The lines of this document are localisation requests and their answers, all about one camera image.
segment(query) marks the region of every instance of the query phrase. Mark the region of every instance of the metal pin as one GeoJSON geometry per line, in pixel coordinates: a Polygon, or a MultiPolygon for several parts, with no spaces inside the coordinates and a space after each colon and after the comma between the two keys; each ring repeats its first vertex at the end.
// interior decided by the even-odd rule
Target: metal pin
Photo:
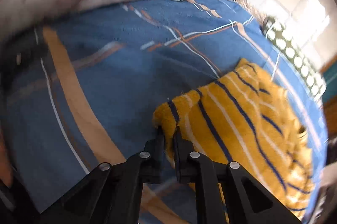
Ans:
{"type": "Polygon", "coordinates": [[[141,158],[148,158],[148,157],[150,156],[150,153],[144,151],[144,152],[139,153],[139,156],[140,156],[141,158]]]}
{"type": "Polygon", "coordinates": [[[110,169],[110,164],[109,163],[101,163],[100,165],[99,165],[99,169],[101,170],[101,171],[106,171],[106,170],[109,170],[110,169]]]}
{"type": "Polygon", "coordinates": [[[236,161],[232,161],[230,163],[230,168],[232,168],[232,169],[238,169],[239,167],[240,167],[240,164],[236,161]]]}
{"type": "Polygon", "coordinates": [[[200,157],[200,154],[198,152],[191,152],[190,157],[191,158],[198,158],[198,157],[200,157]]]}

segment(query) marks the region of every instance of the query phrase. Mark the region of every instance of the yellow striped towel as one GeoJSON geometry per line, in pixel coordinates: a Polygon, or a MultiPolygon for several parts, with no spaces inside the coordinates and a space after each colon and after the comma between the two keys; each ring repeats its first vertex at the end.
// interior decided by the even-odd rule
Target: yellow striped towel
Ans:
{"type": "Polygon", "coordinates": [[[288,104],[286,90],[256,64],[236,69],[209,85],[160,105],[153,114],[173,163],[172,137],[183,138],[213,161],[235,160],[302,218],[313,190],[307,135],[288,104]]]}

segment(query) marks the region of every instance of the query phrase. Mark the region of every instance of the green polka dot cloth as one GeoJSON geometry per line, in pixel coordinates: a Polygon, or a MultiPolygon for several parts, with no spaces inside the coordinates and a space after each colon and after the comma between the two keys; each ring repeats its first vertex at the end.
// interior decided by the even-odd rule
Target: green polka dot cloth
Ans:
{"type": "Polygon", "coordinates": [[[291,31],[274,17],[267,17],[264,20],[262,31],[266,38],[290,61],[303,78],[314,100],[318,101],[326,90],[325,80],[294,43],[291,31]]]}

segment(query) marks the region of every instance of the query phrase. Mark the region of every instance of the navy blue stripe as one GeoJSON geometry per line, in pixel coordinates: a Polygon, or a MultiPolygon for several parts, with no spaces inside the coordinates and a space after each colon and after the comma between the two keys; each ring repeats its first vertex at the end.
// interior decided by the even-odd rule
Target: navy blue stripe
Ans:
{"type": "MultiPolygon", "coordinates": [[[[305,172],[307,172],[307,170],[305,169],[305,167],[296,159],[294,159],[293,155],[291,153],[289,153],[289,151],[287,151],[287,154],[292,158],[293,162],[298,164],[298,166],[300,166],[305,172]]],[[[308,179],[312,179],[312,175],[307,175],[308,179]]]]}
{"type": "Polygon", "coordinates": [[[256,73],[256,71],[255,71],[255,68],[254,68],[254,66],[252,66],[252,65],[250,65],[250,64],[246,64],[246,65],[248,65],[251,69],[253,69],[254,70],[254,72],[255,72],[255,74],[257,74],[256,73]]]}
{"type": "Polygon", "coordinates": [[[176,121],[176,125],[177,125],[178,122],[179,122],[179,120],[180,120],[180,119],[179,119],[178,110],[177,110],[177,108],[176,108],[176,106],[174,105],[174,103],[173,103],[172,100],[168,101],[167,104],[168,104],[168,106],[170,107],[171,113],[172,113],[172,115],[173,115],[173,117],[174,117],[174,119],[175,119],[175,121],[176,121]]]}
{"type": "Polygon", "coordinates": [[[235,70],[233,72],[238,76],[238,78],[240,79],[240,81],[242,81],[245,85],[249,86],[258,95],[257,90],[250,83],[246,82],[243,78],[241,78],[240,75],[239,75],[239,73],[236,72],[235,70]]]}
{"type": "Polygon", "coordinates": [[[305,169],[304,166],[296,159],[294,159],[293,155],[287,151],[287,154],[292,158],[293,162],[297,163],[302,169],[305,169]]]}
{"type": "Polygon", "coordinates": [[[275,122],[273,122],[270,118],[268,118],[265,115],[262,115],[262,118],[267,122],[269,122],[281,134],[281,136],[283,136],[281,129],[275,124],[275,122]]]}
{"type": "Polygon", "coordinates": [[[199,94],[200,98],[203,97],[203,93],[201,93],[199,89],[197,89],[196,92],[199,94]]]}
{"type": "Polygon", "coordinates": [[[266,93],[266,94],[270,95],[270,93],[266,89],[260,88],[259,91],[262,92],[262,93],[266,93]]]}
{"type": "Polygon", "coordinates": [[[293,185],[293,184],[291,184],[291,183],[288,183],[288,186],[290,186],[290,187],[294,188],[295,190],[297,190],[297,191],[301,192],[302,194],[306,194],[306,195],[308,195],[308,194],[310,194],[310,193],[311,193],[311,192],[308,192],[308,191],[302,190],[302,189],[300,189],[300,188],[296,187],[295,185],[293,185]]]}
{"type": "Polygon", "coordinates": [[[260,143],[257,139],[256,136],[256,131],[255,131],[255,127],[252,124],[252,121],[250,120],[250,118],[248,117],[248,115],[246,114],[246,112],[241,108],[241,106],[238,104],[237,100],[230,94],[229,90],[227,89],[227,87],[225,85],[223,85],[221,82],[215,81],[215,84],[217,84],[219,87],[221,87],[227,94],[227,96],[234,102],[235,106],[237,107],[237,109],[239,110],[239,112],[242,114],[242,116],[245,118],[246,122],[248,123],[249,127],[252,129],[254,137],[255,137],[255,142],[257,144],[257,148],[260,151],[260,154],[262,155],[262,157],[264,158],[264,160],[267,162],[267,164],[269,165],[269,167],[273,170],[274,174],[277,176],[277,179],[279,180],[279,182],[282,184],[282,187],[285,191],[287,191],[287,187],[281,177],[281,175],[279,174],[279,172],[276,170],[276,168],[274,167],[274,165],[270,162],[270,160],[268,159],[268,157],[265,155],[265,153],[262,151],[262,148],[260,146],[260,143]]]}
{"type": "Polygon", "coordinates": [[[223,153],[225,154],[227,160],[233,161],[232,156],[230,155],[226,145],[224,144],[224,142],[222,141],[221,137],[219,136],[218,132],[216,131],[210,117],[208,116],[208,114],[206,113],[206,110],[203,106],[203,103],[201,102],[201,98],[202,98],[202,93],[197,89],[198,94],[200,95],[200,100],[198,101],[198,106],[200,108],[201,114],[203,115],[203,118],[205,119],[208,128],[210,129],[213,137],[215,138],[215,140],[218,142],[218,145],[220,146],[220,148],[222,149],[223,153]]]}
{"type": "Polygon", "coordinates": [[[294,208],[290,208],[290,207],[287,207],[288,210],[291,210],[291,211],[294,211],[294,212],[300,212],[300,211],[304,211],[306,210],[307,208],[301,208],[301,209],[294,209],[294,208]]]}

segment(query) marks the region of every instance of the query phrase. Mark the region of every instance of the bed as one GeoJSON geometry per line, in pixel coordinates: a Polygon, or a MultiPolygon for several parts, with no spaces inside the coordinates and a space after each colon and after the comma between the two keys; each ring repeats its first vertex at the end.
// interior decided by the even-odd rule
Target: bed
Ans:
{"type": "MultiPolygon", "coordinates": [[[[7,97],[11,130],[5,132],[40,212],[100,162],[120,163],[141,151],[155,137],[157,106],[211,83],[245,58],[276,71],[274,82],[288,90],[308,130],[315,183],[308,221],[326,162],[323,111],[286,57],[274,69],[279,50],[237,3],[131,1],[39,25],[19,39],[49,46],[47,56],[15,78],[7,97]]],[[[196,223],[194,192],[175,182],[168,161],[164,177],[163,184],[148,185],[139,223],[196,223]]]]}

